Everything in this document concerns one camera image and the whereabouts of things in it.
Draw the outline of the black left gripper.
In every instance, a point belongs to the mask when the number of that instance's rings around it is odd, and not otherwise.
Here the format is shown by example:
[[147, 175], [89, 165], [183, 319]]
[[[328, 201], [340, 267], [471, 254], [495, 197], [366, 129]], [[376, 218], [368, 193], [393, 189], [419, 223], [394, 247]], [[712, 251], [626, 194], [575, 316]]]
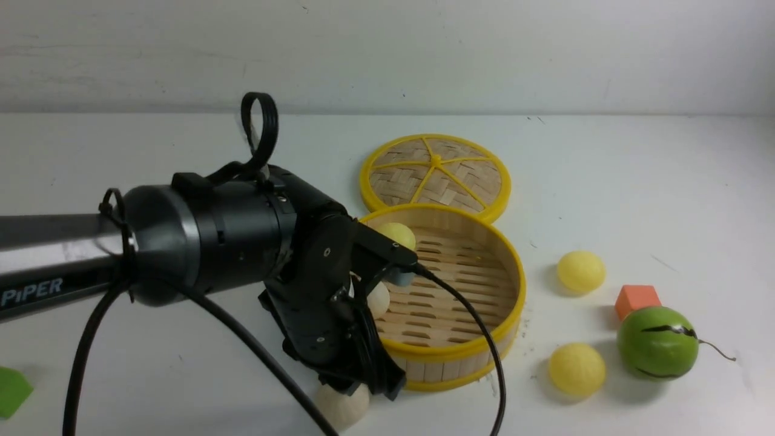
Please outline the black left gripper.
[[318, 375], [323, 385], [351, 395], [366, 385], [371, 394], [395, 400], [405, 371], [385, 350], [351, 271], [356, 223], [331, 215], [294, 235], [290, 262], [264, 283], [262, 306], [273, 314], [285, 339], [283, 350]]

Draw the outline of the left robot arm silver black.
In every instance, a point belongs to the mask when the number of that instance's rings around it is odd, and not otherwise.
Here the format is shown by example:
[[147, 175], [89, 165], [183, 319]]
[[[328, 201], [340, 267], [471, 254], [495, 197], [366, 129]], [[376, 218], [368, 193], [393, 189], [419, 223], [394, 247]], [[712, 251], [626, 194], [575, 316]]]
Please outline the left robot arm silver black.
[[177, 173], [96, 214], [2, 217], [2, 321], [127, 285], [147, 306], [263, 283], [283, 350], [341, 394], [396, 398], [406, 383], [366, 298], [417, 257], [283, 168], [216, 185]]

